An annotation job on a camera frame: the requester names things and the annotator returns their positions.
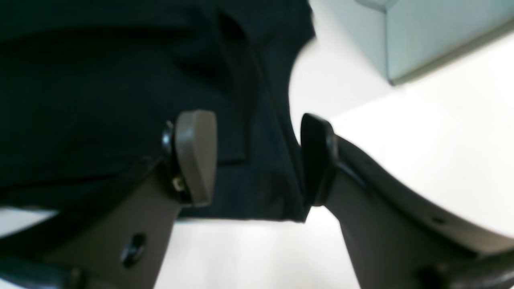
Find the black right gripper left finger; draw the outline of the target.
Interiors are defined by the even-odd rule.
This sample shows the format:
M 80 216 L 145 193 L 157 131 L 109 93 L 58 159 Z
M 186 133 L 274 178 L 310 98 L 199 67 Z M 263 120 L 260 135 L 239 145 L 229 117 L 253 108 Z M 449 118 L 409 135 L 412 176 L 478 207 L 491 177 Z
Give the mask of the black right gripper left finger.
M 3 237 L 1 280 L 22 289 L 152 289 L 182 207 L 211 203 L 216 163 L 215 113 L 182 112 L 130 170 Z

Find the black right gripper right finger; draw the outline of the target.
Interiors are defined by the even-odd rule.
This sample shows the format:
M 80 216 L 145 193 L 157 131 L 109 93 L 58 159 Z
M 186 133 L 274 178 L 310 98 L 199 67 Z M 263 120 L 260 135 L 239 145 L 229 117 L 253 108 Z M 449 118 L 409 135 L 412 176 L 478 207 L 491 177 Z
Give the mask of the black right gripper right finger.
M 339 221 L 362 289 L 511 289 L 513 238 L 423 198 L 371 156 L 304 114 L 308 199 Z

